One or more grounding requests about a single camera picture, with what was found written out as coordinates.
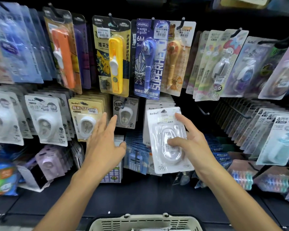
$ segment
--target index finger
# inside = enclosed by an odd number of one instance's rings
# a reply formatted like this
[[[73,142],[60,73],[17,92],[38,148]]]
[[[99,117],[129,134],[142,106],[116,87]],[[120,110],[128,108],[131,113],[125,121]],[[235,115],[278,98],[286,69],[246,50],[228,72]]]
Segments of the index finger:
[[[181,123],[183,123],[185,125],[186,129],[191,134],[197,134],[199,132],[199,130],[195,127],[193,122],[191,120],[189,120],[187,117],[185,117],[184,115],[182,115],[180,113],[175,113],[174,115],[178,121],[180,121]]]
[[[114,133],[115,132],[115,128],[116,128],[116,124],[117,124],[117,115],[114,115],[109,123],[108,123],[108,126],[106,128],[106,131],[110,132],[110,133]]]

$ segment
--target white plastic basket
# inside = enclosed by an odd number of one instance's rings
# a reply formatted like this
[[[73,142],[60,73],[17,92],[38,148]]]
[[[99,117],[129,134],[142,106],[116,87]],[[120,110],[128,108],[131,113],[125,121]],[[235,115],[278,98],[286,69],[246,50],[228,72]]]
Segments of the white plastic basket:
[[[130,215],[117,218],[96,217],[87,226],[86,231],[131,231],[131,229],[165,228],[190,229],[191,231],[205,231],[202,222],[189,215]]]

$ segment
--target basket rim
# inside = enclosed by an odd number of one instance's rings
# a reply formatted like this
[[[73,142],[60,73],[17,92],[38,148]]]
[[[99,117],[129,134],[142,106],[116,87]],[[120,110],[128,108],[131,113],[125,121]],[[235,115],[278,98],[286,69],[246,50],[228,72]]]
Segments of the basket rim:
[[[120,217],[122,217],[124,215],[126,215],[126,214],[112,214],[112,215],[98,215],[98,216],[95,216],[95,217],[92,218],[91,221],[89,221],[85,231],[89,231],[90,228],[91,228],[91,225],[93,224],[93,222],[98,220],[98,219],[120,218]],[[197,216],[190,215],[190,214],[181,214],[181,213],[168,213],[168,215],[173,216],[173,217],[193,217],[199,222],[199,224],[200,224],[200,226],[202,228],[202,231],[206,231],[206,228],[204,227],[204,223]]]

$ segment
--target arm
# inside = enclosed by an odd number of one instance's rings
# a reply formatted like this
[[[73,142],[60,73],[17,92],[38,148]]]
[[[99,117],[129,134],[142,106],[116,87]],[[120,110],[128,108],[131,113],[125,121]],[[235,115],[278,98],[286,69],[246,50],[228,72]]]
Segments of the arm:
[[[204,135],[192,121],[176,113],[188,129],[187,140],[176,137],[168,144],[179,146],[199,178],[209,186],[236,231],[281,231],[262,207],[232,178],[213,156]]]
[[[87,141],[85,161],[59,200],[34,228],[34,231],[75,231],[85,208],[100,181],[113,170],[126,153],[126,143],[114,144],[117,116],[106,127],[106,113]]]

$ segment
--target blue correction tape pen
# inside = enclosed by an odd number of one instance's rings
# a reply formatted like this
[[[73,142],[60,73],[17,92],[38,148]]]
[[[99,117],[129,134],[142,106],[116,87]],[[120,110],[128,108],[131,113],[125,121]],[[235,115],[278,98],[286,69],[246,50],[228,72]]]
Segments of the blue correction tape pen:
[[[151,78],[151,70],[154,66],[154,56],[156,52],[156,40],[152,37],[147,38],[141,44],[141,52],[144,54],[145,59],[145,79],[144,79],[144,92],[147,93],[150,89],[150,78]]]

